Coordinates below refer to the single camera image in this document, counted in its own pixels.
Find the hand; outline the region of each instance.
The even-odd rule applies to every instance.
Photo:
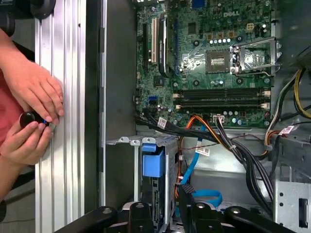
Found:
[[[34,121],[21,129],[17,121],[0,147],[0,154],[16,166],[35,165],[52,138],[50,127]]]
[[[63,91],[56,79],[43,67],[23,55],[8,58],[2,71],[4,78],[24,111],[33,108],[47,122],[58,124],[64,115]]]

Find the red sleeve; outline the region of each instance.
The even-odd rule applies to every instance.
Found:
[[[22,108],[12,96],[0,70],[0,146],[22,112]]]

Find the dell logo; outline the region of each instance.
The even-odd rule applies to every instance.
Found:
[[[231,16],[239,16],[239,11],[231,11],[231,12],[224,12],[224,18],[225,17],[231,17]]]

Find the label sticker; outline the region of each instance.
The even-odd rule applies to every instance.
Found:
[[[208,156],[209,157],[209,149],[208,148],[205,148],[205,147],[200,147],[202,145],[202,142],[198,141],[198,143],[196,144],[197,147],[199,148],[196,148],[195,149],[195,152],[196,153],[199,153],[201,155],[204,155],[204,156]]]
[[[161,129],[165,129],[166,123],[167,123],[167,120],[160,117],[157,123],[157,126]]]
[[[289,134],[293,130],[294,127],[295,127],[294,125],[290,125],[284,128],[278,135]]]

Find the green circuit board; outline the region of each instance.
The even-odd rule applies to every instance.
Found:
[[[172,0],[169,4],[145,6],[138,11],[137,111],[142,114],[147,108],[155,118],[163,117],[180,127],[185,127],[191,115],[197,114],[210,122],[213,116],[223,116],[223,125],[227,128],[266,128],[269,108],[178,109],[173,94],[185,90],[271,90],[271,78],[259,75],[238,78],[230,74],[228,65],[230,46],[271,36],[270,2],[203,0],[203,6],[194,7],[192,1]],[[164,12],[168,18],[167,57],[171,78],[161,76],[157,62],[150,59],[153,20]],[[255,56],[264,58],[266,54],[259,51]],[[223,66],[216,69],[210,66],[211,62],[223,64],[224,59]],[[150,97],[156,99],[152,104]],[[221,99],[223,97],[215,96],[214,101]]]

